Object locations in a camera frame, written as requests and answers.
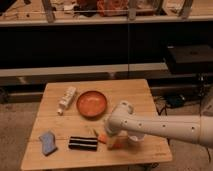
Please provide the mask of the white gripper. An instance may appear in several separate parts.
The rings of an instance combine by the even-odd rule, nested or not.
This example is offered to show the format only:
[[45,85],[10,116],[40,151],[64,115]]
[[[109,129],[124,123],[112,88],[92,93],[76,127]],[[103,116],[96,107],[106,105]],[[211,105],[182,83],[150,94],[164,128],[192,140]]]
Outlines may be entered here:
[[106,145],[108,150],[122,148],[126,144],[127,135],[122,133],[120,124],[115,125],[109,119],[104,123],[104,130],[106,132]]

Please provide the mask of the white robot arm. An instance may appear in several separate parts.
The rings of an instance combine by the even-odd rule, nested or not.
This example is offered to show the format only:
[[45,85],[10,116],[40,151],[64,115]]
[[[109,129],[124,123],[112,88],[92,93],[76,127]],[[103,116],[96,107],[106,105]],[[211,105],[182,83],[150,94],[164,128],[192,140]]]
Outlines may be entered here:
[[109,137],[121,131],[137,132],[213,149],[213,117],[211,116],[141,116],[133,113],[127,101],[121,101],[105,121]]

